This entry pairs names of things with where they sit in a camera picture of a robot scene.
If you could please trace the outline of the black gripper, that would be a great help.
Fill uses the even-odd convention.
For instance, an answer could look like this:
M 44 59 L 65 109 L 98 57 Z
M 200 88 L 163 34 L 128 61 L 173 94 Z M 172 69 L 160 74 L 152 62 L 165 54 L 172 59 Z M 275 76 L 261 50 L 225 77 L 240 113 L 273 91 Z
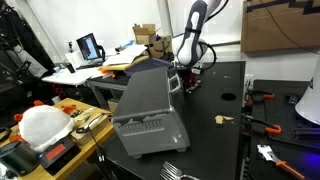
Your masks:
M 202 80 L 196 73 L 193 73 L 190 69 L 184 69 L 181 71 L 181 78 L 183 83 L 183 91 L 185 94 L 192 93 L 195 89 L 202 86 Z

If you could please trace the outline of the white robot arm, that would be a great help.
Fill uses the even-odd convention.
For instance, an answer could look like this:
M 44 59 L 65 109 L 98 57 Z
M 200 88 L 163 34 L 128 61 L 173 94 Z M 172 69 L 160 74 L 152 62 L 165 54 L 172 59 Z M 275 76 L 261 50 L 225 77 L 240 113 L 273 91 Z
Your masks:
M 217 55 L 212 46 L 200 38 L 203 26 L 219 14 L 228 4 L 229 0 L 195 0 L 189 11 L 184 28 L 181 44 L 178 46 L 174 66 L 182 80 L 185 93 L 190 93 L 200 86 L 195 75 L 211 69 L 217 61 Z M 200 60 L 210 49 L 213 60 L 209 66 L 199 65 Z

